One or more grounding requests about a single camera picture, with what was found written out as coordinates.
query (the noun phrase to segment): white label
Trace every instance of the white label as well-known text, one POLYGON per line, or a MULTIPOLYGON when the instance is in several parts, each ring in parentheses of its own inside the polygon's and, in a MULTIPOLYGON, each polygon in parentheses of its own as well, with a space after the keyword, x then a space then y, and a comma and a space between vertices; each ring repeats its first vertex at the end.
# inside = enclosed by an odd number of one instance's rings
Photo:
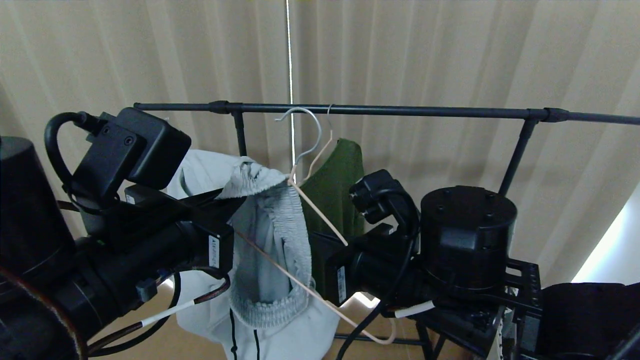
POLYGON ((209 235, 209 266, 220 267, 220 239, 209 235))
POLYGON ((338 269, 338 302, 347 299, 347 284, 344 279, 344 266, 338 269))

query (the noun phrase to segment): beige curtain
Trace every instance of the beige curtain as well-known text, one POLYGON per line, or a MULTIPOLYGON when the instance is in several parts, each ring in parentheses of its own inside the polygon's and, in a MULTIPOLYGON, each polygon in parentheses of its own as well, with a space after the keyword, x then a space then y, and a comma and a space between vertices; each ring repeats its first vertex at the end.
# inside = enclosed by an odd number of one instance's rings
MULTIPOLYGON (((640 115, 635 2, 290 1, 295 102, 494 106, 640 115)), ((0 2, 0 132, 42 146, 62 111, 117 113, 134 102, 289 102, 285 1, 0 2)), ((157 113, 195 148, 237 154, 229 116, 157 113)), ((248 153, 280 170, 291 134, 246 114, 248 153)), ((455 184, 492 190, 521 122, 332 116, 419 202, 455 184)), ((509 197, 511 255, 570 281, 640 179, 640 127, 540 124, 509 197)), ((315 140, 296 120, 296 150, 315 140)), ((70 168, 88 148, 60 139, 70 168)), ((76 235, 82 233, 71 219, 76 235)))
MULTIPOLYGON (((282 1, 2 1, 0 132, 31 139, 59 199, 44 127, 63 111, 116 115, 134 102, 288 102, 282 1)), ((230 115, 156 113, 193 147, 238 154, 230 115)), ((273 168, 291 163, 290 126, 246 114, 248 153, 273 168)), ((74 169, 84 133, 61 130, 74 169)), ((76 236, 79 217, 71 221, 76 236)))
MULTIPOLYGON (((640 115, 640 3, 294 1, 294 101, 541 108, 640 115)), ((443 186, 496 190, 522 121, 332 116, 365 172, 417 203, 443 186)), ((315 140, 296 121, 299 150, 315 140)), ((640 180, 640 127, 539 125, 509 198, 511 255, 571 281, 640 180)))

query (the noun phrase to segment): black drawstring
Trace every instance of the black drawstring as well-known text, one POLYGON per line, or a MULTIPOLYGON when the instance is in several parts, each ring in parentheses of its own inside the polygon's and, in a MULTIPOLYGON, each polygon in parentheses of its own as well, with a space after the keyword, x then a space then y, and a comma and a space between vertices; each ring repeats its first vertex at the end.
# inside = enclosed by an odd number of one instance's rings
POLYGON ((257 359, 260 360, 260 342, 258 341, 258 329, 253 330, 253 338, 255 339, 255 349, 258 354, 257 359))
POLYGON ((231 347, 231 353, 234 355, 234 360, 238 360, 238 355, 236 354, 238 350, 236 345, 236 321, 234 320, 234 311, 231 308, 229 308, 229 318, 231 319, 231 340, 234 343, 234 346, 231 347))

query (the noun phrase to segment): clothes rack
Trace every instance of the clothes rack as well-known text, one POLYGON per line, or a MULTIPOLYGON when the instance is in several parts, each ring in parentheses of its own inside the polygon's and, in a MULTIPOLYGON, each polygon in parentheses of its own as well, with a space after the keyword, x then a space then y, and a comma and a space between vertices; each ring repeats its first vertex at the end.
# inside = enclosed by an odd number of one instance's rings
MULTIPOLYGON (((208 111, 217 114, 231 114, 236 126, 238 149, 241 156, 246 156, 246 140, 244 137, 244 113, 285 113, 287 110, 300 107, 313 113, 324 114, 331 106, 333 115, 384 115, 384 116, 411 116, 411 117, 461 117, 482 119, 520 119, 524 120, 518 142, 513 150, 509 165, 498 191, 506 195, 513 177, 518 170, 520 160, 527 147, 527 143, 536 125, 540 122, 599 122, 608 124, 640 125, 640 117, 622 115, 605 115, 596 113, 579 113, 559 108, 542 109, 508 109, 508 108, 450 108, 434 106, 370 106, 370 105, 329 105, 329 104, 252 104, 243 102, 213 101, 204 104, 186 103, 140 103, 134 107, 145 111, 208 111)), ((425 360, 435 360, 442 348, 444 337, 438 339, 438 346, 433 349, 432 342, 426 327, 416 322, 419 340, 396 339, 394 343, 418 345, 422 347, 425 360)), ((336 338, 346 338, 347 334, 336 334, 336 338)), ((366 337, 358 337, 357 340, 367 341, 366 337)))

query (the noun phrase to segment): green garment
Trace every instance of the green garment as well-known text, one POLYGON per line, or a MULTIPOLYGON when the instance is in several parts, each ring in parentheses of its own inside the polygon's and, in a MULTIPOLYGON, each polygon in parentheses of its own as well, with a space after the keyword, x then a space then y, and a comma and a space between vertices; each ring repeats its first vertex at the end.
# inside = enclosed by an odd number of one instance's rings
MULTIPOLYGON (((315 174, 311 175, 300 188, 309 199, 323 212, 329 221, 345 238, 364 234, 364 218, 349 199, 349 187, 364 176, 362 150, 360 146, 347 139, 339 139, 329 158, 315 174)), ((333 235, 333 231, 302 201, 307 231, 333 235)), ((324 262, 311 247, 312 276, 316 280, 316 289, 324 295, 324 262)))

